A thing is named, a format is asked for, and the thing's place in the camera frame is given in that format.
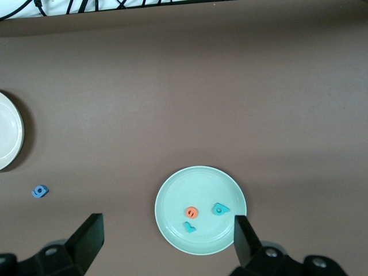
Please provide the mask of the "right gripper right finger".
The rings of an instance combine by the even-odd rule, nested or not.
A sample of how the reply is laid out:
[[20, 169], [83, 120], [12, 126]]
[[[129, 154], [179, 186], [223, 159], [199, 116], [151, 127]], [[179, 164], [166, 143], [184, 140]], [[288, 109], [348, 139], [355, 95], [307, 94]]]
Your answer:
[[346, 275], [333, 259], [308, 255], [302, 263], [275, 243], [261, 243], [246, 216], [235, 216], [234, 246], [240, 266], [231, 275]]

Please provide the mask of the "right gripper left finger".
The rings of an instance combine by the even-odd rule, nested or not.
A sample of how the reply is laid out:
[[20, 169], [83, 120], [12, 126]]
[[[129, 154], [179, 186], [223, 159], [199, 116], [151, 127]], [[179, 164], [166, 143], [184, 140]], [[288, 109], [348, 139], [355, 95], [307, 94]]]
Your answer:
[[104, 244], [103, 220], [91, 214], [67, 240], [50, 242], [23, 261], [2, 253], [1, 275], [85, 275]]

